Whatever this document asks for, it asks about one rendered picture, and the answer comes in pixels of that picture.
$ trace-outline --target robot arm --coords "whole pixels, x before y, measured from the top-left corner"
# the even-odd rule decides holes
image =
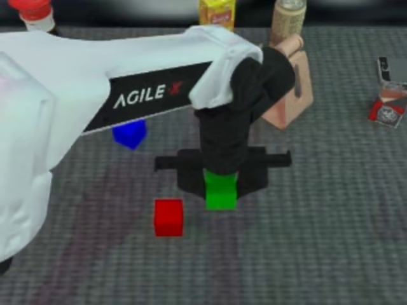
[[[113,41],[1,34],[0,262],[41,228],[50,170],[78,137],[190,104],[226,105],[247,57],[262,62],[263,52],[217,26]]]

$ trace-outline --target blue cube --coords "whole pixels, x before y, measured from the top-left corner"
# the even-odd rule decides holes
[[[113,128],[114,141],[132,150],[141,144],[146,135],[147,123],[145,119]]]

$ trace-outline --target red cube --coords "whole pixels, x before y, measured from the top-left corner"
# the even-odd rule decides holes
[[[184,209],[182,199],[155,199],[154,230],[156,236],[182,236]]]

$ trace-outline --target red lid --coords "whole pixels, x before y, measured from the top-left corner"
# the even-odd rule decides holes
[[[50,3],[51,0],[8,0],[8,4],[18,11],[36,10]]]

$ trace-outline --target bottle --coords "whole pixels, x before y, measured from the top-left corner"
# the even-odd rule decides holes
[[[270,47],[277,46],[292,34],[301,34],[307,0],[276,0],[270,33]]]
[[[60,36],[53,18],[51,0],[8,0],[18,10],[28,31],[44,31]]]

